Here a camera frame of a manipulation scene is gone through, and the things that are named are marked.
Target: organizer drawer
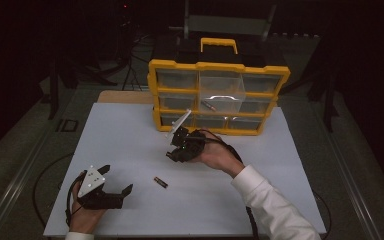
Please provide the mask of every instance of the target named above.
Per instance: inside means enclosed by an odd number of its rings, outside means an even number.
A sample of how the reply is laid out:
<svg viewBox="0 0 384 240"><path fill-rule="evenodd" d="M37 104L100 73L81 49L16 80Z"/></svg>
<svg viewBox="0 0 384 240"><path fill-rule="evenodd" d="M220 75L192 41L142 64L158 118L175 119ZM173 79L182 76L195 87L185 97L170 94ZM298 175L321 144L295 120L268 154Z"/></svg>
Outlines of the organizer drawer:
<svg viewBox="0 0 384 240"><path fill-rule="evenodd" d="M266 113L271 103L270 98L247 97L242 102L240 113Z"/></svg>
<svg viewBox="0 0 384 240"><path fill-rule="evenodd" d="M282 76L271 74L242 74L245 91L274 92Z"/></svg>
<svg viewBox="0 0 384 240"><path fill-rule="evenodd" d="M195 117L196 128L224 128L227 117L212 115L197 115Z"/></svg>
<svg viewBox="0 0 384 240"><path fill-rule="evenodd" d="M155 69L158 87L193 89L196 86L197 71Z"/></svg>
<svg viewBox="0 0 384 240"><path fill-rule="evenodd" d="M228 129L257 130L263 122L262 118L256 117L230 117Z"/></svg>
<svg viewBox="0 0 384 240"><path fill-rule="evenodd" d="M187 93L163 93L158 94L161 109L193 109L196 95Z"/></svg>
<svg viewBox="0 0 384 240"><path fill-rule="evenodd" d="M172 126L173 122L177 121L180 117L182 117L182 114L175 114L175 113L161 113L161 126ZM189 115L186 120L183 122L182 126L184 127L191 127L193 124L193 117L192 115Z"/></svg>

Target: white table surface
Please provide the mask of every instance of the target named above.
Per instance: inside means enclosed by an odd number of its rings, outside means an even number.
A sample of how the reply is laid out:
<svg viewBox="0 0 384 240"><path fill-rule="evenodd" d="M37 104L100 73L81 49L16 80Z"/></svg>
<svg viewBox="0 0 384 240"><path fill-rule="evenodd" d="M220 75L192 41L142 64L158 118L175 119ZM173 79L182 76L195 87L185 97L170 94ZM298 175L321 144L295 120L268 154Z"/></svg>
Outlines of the white table surface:
<svg viewBox="0 0 384 240"><path fill-rule="evenodd" d="M95 103L48 220L45 236L64 236L70 184L90 165L111 165L104 191L133 183L122 209L108 210L95 234L117 237L250 236L245 205L227 174L199 163L176 163L151 104ZM307 176L280 108L259 136L222 136L288 198L320 233L326 232ZM157 176L165 189L153 181Z"/></svg>

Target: dark background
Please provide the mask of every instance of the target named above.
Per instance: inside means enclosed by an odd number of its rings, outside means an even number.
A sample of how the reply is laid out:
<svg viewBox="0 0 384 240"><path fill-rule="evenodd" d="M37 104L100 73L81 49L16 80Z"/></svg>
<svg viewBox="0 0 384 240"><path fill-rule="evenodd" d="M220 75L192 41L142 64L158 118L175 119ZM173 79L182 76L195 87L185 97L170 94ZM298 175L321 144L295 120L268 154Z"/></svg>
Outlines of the dark background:
<svg viewBox="0 0 384 240"><path fill-rule="evenodd" d="M42 97L38 83L49 76L51 60L69 56L96 68L99 59L123 64L131 46L127 35L162 34L183 25L183 1L96 2L0 1L0 139ZM190 10L265 18L268 8L260 2L193 0ZM334 56L335 87L384 172L384 1L276 2L271 33L322 37L306 71L319 70ZM70 67L57 68L66 87L75 87Z"/></svg>

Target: yellow handle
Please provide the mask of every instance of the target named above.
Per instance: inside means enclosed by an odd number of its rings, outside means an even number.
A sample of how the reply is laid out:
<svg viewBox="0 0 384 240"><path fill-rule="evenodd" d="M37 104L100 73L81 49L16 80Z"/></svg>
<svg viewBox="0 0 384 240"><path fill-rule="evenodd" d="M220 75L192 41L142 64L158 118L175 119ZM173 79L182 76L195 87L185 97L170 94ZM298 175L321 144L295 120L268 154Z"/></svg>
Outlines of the yellow handle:
<svg viewBox="0 0 384 240"><path fill-rule="evenodd" d="M201 52L204 52L204 45L231 46L233 47L235 54L238 54L238 49L236 48L236 42L234 39L201 38Z"/></svg>

